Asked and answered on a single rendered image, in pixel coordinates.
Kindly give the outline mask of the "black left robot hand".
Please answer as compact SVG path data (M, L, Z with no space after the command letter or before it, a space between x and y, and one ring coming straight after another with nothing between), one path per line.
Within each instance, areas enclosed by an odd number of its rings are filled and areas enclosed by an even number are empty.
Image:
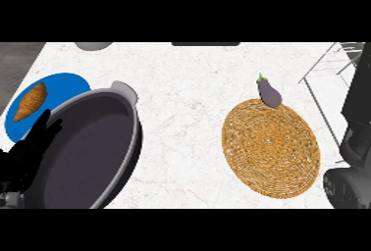
M27 137L16 142L9 152L0 149L0 193L25 192L34 182L46 149L62 130L62 120L46 125L50 110L46 109Z

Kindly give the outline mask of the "round woven wicker placemat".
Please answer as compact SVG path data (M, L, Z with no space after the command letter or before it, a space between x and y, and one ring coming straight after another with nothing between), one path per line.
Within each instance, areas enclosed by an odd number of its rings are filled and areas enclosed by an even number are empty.
M312 129L284 104L269 108L259 99L238 104L222 127L228 165L248 188L287 199L312 187L321 167L321 150Z

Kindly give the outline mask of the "large grey pot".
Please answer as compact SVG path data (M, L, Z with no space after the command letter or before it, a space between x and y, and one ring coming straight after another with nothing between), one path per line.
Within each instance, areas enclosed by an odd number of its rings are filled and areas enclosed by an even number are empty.
M141 153L136 102L133 88L117 81L52 110L49 120L61 123L62 130L25 192L28 209L107 207L126 185Z

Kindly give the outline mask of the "brown croissant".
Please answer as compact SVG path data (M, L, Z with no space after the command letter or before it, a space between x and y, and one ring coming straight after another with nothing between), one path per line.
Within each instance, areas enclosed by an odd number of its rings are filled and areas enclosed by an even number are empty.
M42 107L42 104L46 100L47 91L46 86L40 82L34 88L27 92L24 98L19 102L19 107L13 117L13 121L19 122L25 119Z

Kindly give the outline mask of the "blue round plate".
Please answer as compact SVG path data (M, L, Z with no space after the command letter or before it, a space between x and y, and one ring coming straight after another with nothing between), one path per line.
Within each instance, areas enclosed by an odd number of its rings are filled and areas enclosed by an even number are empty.
M40 108L28 117L15 121L19 104L27 93L39 84L46 87L46 99ZM37 80L18 95L6 114L6 134L13 142L18 142L30 131L44 109L53 110L67 100L90 90L89 82L76 74L61 73L49 75Z

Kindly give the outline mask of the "grey rounded object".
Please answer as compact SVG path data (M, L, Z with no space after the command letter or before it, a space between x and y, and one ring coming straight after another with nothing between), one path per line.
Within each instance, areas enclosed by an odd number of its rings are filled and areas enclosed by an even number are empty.
M110 42L77 42L77 47L84 51L99 51L111 46Z

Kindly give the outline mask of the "purple eggplant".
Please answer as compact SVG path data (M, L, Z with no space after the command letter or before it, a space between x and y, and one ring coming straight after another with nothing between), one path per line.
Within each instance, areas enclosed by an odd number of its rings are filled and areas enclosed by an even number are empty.
M260 100L269 108L281 105L282 98L277 89L271 86L268 78L260 75L257 79L257 86L260 92Z

